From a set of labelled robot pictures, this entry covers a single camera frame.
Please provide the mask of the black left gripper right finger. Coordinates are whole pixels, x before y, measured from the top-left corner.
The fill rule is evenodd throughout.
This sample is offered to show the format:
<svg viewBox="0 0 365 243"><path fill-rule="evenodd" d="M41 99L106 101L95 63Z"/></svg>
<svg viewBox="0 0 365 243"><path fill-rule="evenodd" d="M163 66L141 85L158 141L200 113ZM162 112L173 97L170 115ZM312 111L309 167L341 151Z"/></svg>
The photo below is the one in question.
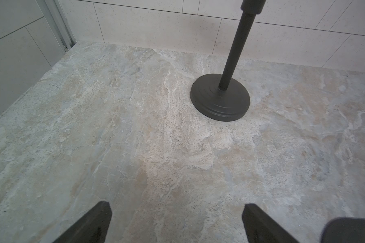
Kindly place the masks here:
<svg viewBox="0 0 365 243"><path fill-rule="evenodd" d="M249 243L298 243L256 204L246 204L242 222Z"/></svg>

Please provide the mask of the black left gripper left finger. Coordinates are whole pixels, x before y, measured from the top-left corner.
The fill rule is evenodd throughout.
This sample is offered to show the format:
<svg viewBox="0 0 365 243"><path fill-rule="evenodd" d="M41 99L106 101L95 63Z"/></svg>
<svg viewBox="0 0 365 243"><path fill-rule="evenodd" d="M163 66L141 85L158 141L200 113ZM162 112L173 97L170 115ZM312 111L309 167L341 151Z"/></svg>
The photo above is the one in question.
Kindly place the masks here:
<svg viewBox="0 0 365 243"><path fill-rule="evenodd" d="M53 243L104 243L111 218L110 204L100 201Z"/></svg>

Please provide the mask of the black cutting board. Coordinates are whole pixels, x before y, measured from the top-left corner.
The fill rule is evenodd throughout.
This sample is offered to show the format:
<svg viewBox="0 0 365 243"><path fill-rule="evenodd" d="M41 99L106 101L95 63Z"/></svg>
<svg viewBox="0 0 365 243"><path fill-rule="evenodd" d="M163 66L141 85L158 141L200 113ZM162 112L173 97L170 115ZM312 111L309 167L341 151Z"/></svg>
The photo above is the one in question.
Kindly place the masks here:
<svg viewBox="0 0 365 243"><path fill-rule="evenodd" d="M365 219L336 218L323 229L321 243L365 243Z"/></svg>

